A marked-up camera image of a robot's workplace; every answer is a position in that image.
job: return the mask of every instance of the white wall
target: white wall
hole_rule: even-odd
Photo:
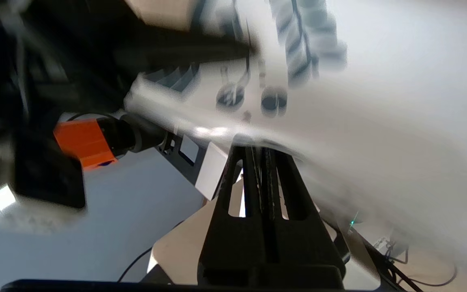
[[[116,281],[143,251],[192,215],[201,194],[155,150],[85,175],[88,215],[52,236],[0,233],[0,286],[16,279]],[[124,281],[145,275],[148,255]]]

